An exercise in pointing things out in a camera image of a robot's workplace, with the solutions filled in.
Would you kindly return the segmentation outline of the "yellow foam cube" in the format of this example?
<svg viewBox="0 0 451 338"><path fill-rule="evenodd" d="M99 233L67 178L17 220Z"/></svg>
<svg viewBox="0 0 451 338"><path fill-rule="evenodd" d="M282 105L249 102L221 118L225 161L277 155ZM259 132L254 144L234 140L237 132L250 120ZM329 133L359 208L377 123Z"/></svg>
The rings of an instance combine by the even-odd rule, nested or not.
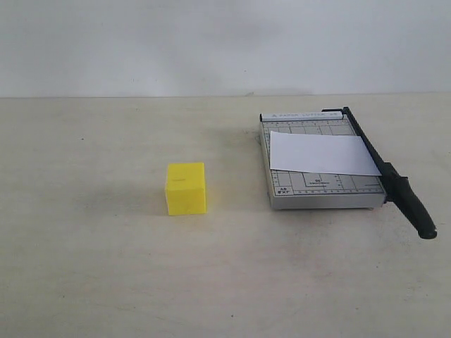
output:
<svg viewBox="0 0 451 338"><path fill-rule="evenodd" d="M207 206L204 163L168 164L165 194L169 215L205 214Z"/></svg>

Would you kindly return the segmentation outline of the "white paper sheet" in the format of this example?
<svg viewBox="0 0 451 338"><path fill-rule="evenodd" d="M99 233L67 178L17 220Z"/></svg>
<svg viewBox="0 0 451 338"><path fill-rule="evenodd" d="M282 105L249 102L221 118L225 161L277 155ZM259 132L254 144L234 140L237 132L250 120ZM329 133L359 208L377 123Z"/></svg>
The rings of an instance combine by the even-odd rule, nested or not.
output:
<svg viewBox="0 0 451 338"><path fill-rule="evenodd" d="M301 173L379 176L359 136L270 133L270 169Z"/></svg>

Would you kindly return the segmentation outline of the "grey paper cutter base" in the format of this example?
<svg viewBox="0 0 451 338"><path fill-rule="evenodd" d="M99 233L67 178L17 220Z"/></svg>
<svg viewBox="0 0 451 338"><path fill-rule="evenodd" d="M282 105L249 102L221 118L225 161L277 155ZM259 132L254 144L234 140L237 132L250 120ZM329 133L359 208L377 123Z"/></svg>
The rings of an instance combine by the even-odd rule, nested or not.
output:
<svg viewBox="0 0 451 338"><path fill-rule="evenodd" d="M315 113L260 115L260 144L271 207L287 209L378 208L386 193L376 176L303 173L270 168L270 134L355 136L347 114L340 109Z"/></svg>

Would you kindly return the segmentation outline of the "black cutter blade arm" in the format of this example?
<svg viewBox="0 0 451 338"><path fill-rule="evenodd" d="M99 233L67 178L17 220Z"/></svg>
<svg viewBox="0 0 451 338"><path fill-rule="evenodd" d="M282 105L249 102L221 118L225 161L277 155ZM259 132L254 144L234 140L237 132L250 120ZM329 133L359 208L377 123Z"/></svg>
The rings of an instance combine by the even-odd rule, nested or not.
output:
<svg viewBox="0 0 451 338"><path fill-rule="evenodd" d="M408 219L412 226L418 232L422 239L435 239L437 237L436 226L429 215L426 207L412 190L408 177L401 176L392 163L385 162L377 150L374 148L363 129L360 127L357 119L348 107L327 108L321 112L338 112L347 115L348 120L354 128L354 131L360 136L369 151L381 176L380 181L387 194L386 201L393 202L402 214Z"/></svg>

